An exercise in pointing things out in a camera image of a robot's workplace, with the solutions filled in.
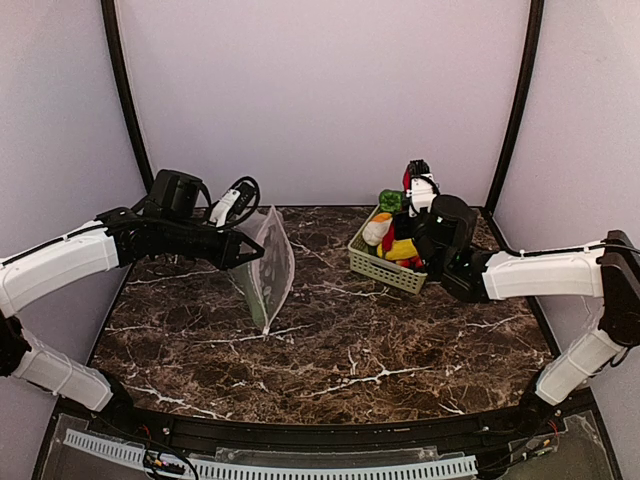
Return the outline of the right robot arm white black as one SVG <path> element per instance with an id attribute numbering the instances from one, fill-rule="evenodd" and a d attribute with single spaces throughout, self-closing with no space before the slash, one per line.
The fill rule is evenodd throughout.
<path id="1" fill-rule="evenodd" d="M 555 408 L 605 365 L 639 345 L 639 252 L 611 230 L 596 243 L 543 251 L 473 247 L 476 213 L 452 195 L 405 193 L 400 233 L 410 238 L 428 275 L 452 297 L 488 303 L 515 297 L 600 298 L 597 323 L 529 382 L 512 421 L 534 434 Z"/>

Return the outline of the green bell pepper toy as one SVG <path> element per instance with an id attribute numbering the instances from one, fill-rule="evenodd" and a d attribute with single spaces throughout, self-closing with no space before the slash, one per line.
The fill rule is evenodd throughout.
<path id="1" fill-rule="evenodd" d="M 378 196 L 381 212 L 395 214 L 403 210 L 404 193 L 399 190 L 385 189 Z"/>

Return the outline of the yellow lemon toy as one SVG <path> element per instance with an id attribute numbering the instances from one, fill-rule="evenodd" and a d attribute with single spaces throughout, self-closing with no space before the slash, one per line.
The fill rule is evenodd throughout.
<path id="1" fill-rule="evenodd" d="M 411 239 L 394 240 L 385 258 L 389 261 L 410 260 L 418 255 Z"/>

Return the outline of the clear zip top bag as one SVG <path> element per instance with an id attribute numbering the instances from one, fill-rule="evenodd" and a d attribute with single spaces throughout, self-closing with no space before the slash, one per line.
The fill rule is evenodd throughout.
<path id="1" fill-rule="evenodd" d="M 239 225 L 238 229 L 265 249 L 261 259 L 245 264 L 252 267 L 252 274 L 257 281 L 266 311 L 265 328 L 259 330 L 263 335 L 268 335 L 271 324 L 278 316 L 292 288 L 295 276 L 294 253 L 284 228 L 283 215 L 275 206 L 271 206 L 265 214 L 254 213 Z M 242 293 L 232 276 L 232 270 L 230 277 Z"/>

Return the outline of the bok choy toy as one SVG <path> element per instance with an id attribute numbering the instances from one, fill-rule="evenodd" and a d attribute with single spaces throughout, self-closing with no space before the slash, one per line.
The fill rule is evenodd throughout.
<path id="1" fill-rule="evenodd" d="M 373 216 L 372 219 L 368 221 L 361 233 L 363 241 L 367 245 L 372 247 L 377 247 L 382 243 L 382 240 L 389 232 L 393 221 L 392 219 L 387 222 L 377 223 L 373 220 L 375 216 Z"/>

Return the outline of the green cucumber toy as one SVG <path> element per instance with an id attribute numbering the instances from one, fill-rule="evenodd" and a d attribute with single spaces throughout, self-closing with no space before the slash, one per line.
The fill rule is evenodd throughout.
<path id="1" fill-rule="evenodd" d="M 257 281 L 252 274 L 252 267 L 249 264 L 237 267 L 232 270 L 232 276 L 244 294 L 254 324 L 263 330 L 266 325 L 266 311 Z"/>

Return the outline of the pale green plastic basket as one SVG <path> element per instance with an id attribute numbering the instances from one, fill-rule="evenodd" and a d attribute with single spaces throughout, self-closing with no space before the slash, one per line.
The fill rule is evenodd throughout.
<path id="1" fill-rule="evenodd" d="M 362 233 L 368 221 L 378 213 L 378 207 L 372 209 L 366 221 L 349 241 L 347 249 L 350 269 L 394 288 L 418 294 L 428 280 L 427 273 L 416 272 L 369 253 L 369 246 L 364 242 Z"/>

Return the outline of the black front rail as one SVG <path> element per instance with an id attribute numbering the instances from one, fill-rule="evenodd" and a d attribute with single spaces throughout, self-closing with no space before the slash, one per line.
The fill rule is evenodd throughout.
<path id="1" fill-rule="evenodd" d="M 278 425 L 213 420 L 121 406 L 114 413 L 77 407 L 102 433 L 144 437 L 174 450 L 212 453 L 223 447 L 276 452 L 355 453 L 435 447 L 442 453 L 501 456 L 512 441 L 562 427 L 564 406 L 544 407 L 531 393 L 523 405 L 458 417 L 353 425 Z"/>

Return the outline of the red chili pepper toy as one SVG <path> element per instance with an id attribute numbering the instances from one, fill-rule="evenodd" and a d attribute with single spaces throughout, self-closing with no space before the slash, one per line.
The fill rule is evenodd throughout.
<path id="1" fill-rule="evenodd" d="M 403 198 L 403 210 L 401 212 L 408 211 L 408 201 L 405 198 L 404 177 L 405 177 L 405 172 L 403 174 L 403 179 L 402 179 L 402 185 L 403 185 L 402 192 L 404 193 L 404 198 Z M 395 214 L 392 214 L 393 219 L 394 219 L 394 216 L 396 214 L 401 213 L 401 212 L 397 212 Z M 392 245 L 393 241 L 394 241 L 394 229 L 393 229 L 393 221 L 392 221 L 392 225 L 390 227 L 389 232 L 387 233 L 387 235 L 382 240 L 382 243 L 378 246 L 377 255 L 380 258 L 382 258 L 384 260 L 387 260 L 385 258 L 385 254 L 391 248 L 391 245 Z M 422 265 L 421 260 L 419 259 L 418 255 L 416 257 L 410 259 L 410 260 L 395 261 L 393 263 L 395 263 L 397 265 L 400 265 L 400 266 L 403 266 L 403 267 L 410 268 L 412 270 L 416 270 L 416 269 L 420 268 L 421 265 Z"/>

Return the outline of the black frame post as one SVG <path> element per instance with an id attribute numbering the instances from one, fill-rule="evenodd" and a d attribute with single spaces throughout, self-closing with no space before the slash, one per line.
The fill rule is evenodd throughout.
<path id="1" fill-rule="evenodd" d="M 529 4 L 522 57 L 513 102 L 498 162 L 484 206 L 491 216 L 495 214 L 499 204 L 524 117 L 542 29 L 544 6 L 544 0 L 531 0 Z"/>
<path id="2" fill-rule="evenodd" d="M 117 5 L 114 0 L 101 0 L 101 15 L 111 70 L 115 81 L 120 109 L 143 187 L 151 191 L 155 176 L 143 138 L 133 90 L 126 65 L 124 44 L 120 30 Z"/>

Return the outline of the left black frame post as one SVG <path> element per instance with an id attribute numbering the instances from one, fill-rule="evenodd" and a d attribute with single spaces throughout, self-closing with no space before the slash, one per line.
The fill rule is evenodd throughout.
<path id="1" fill-rule="evenodd" d="M 120 30 L 117 5 L 114 0 L 101 0 L 101 15 L 111 70 L 115 81 L 120 109 L 143 187 L 151 191 L 155 176 L 143 138 L 133 90 L 126 65 L 124 44 Z"/>

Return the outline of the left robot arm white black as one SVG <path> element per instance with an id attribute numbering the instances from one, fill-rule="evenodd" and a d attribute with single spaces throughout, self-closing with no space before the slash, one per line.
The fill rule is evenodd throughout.
<path id="1" fill-rule="evenodd" d="M 178 255 L 219 270 L 261 258 L 264 249 L 239 225 L 257 210 L 257 181 L 236 180 L 217 201 L 204 182 L 163 169 L 131 207 L 97 215 L 79 228 L 1 261 L 1 374 L 103 412 L 129 397 L 119 382 L 55 350 L 26 330 L 19 312 L 93 274 L 145 257 Z"/>

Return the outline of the right black frame post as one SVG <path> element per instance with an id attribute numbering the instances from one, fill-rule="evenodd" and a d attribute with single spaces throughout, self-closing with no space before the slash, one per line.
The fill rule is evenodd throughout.
<path id="1" fill-rule="evenodd" d="M 495 214 L 499 204 L 524 117 L 542 29 L 544 6 L 544 0 L 531 0 L 529 4 L 522 57 L 513 102 L 498 162 L 484 206 L 491 216 Z"/>

